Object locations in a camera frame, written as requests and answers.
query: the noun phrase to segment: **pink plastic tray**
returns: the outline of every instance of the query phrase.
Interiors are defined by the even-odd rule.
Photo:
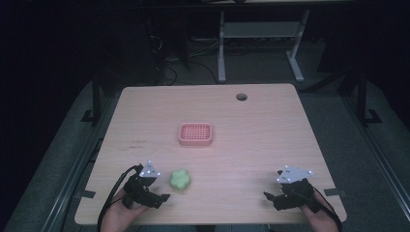
[[[184,123],[180,127],[179,142],[183,146],[209,146],[212,126],[208,123]]]

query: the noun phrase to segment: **wooden table top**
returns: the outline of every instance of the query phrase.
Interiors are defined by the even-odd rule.
[[[238,101],[241,93],[248,99]],[[191,122],[212,125],[210,146],[179,144],[180,125]],[[171,196],[139,217],[138,224],[306,222],[299,209],[277,211],[263,194],[281,194],[276,178],[285,165],[312,170],[308,180],[322,193],[335,188],[290,84],[126,88],[86,187],[96,194],[82,197],[75,221],[97,224],[120,175],[148,160],[161,173],[150,191]],[[178,169],[191,176],[184,191],[169,184],[171,172]],[[339,196],[327,199],[345,220]]]

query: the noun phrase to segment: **green flower-shaped object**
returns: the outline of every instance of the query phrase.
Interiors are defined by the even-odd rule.
[[[190,175],[187,170],[173,171],[171,174],[171,186],[177,190],[185,190],[190,184]]]

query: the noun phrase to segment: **person's right hand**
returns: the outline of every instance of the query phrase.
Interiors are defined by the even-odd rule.
[[[313,193],[314,199],[332,211],[332,207],[329,203],[323,198],[323,196],[315,190]],[[307,206],[301,206],[301,211],[307,217],[308,222],[310,223],[311,228],[314,232],[337,232],[337,225],[335,221],[326,214],[326,212],[319,210],[316,214],[311,211],[311,209]]]

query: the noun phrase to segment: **person's left hand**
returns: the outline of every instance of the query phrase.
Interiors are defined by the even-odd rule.
[[[102,232],[123,232],[149,209],[146,206],[127,209],[121,200],[125,194],[126,192],[121,188],[113,197],[112,202],[115,203],[106,210],[105,216],[102,219]]]

